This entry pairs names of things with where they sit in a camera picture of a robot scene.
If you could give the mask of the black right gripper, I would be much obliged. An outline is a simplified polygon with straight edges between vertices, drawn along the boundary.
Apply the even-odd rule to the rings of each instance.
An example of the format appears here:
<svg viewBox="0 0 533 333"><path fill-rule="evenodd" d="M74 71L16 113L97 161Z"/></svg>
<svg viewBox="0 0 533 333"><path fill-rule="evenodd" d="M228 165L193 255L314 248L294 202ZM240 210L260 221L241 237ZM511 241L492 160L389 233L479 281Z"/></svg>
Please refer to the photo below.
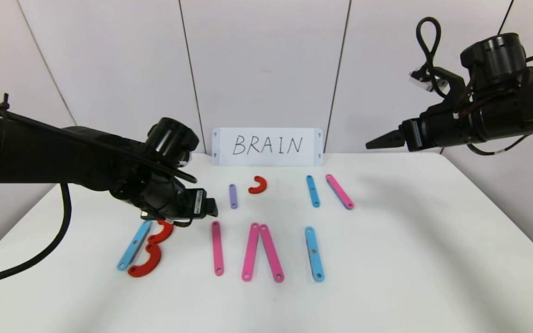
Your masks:
<svg viewBox="0 0 533 333"><path fill-rule="evenodd" d="M402 131L389 131L366 143L366 149L390 149L407 145L410 152L471 143L473 132L467 118L456 119L451 108L434 105L417 118L402 122Z"/></svg>

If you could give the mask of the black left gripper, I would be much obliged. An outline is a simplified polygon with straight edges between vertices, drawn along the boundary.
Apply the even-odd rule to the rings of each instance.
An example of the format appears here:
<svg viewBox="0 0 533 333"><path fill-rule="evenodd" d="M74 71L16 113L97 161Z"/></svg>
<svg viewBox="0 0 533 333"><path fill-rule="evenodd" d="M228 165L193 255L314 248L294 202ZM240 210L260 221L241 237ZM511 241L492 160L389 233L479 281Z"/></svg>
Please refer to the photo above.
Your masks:
<svg viewBox="0 0 533 333"><path fill-rule="evenodd" d="M165 217L172 220L200 219L206 215L218 217L218 207L214 198L206 198L203 188L185 188L182 183L172 179L165 184L167 204Z"/></svg>

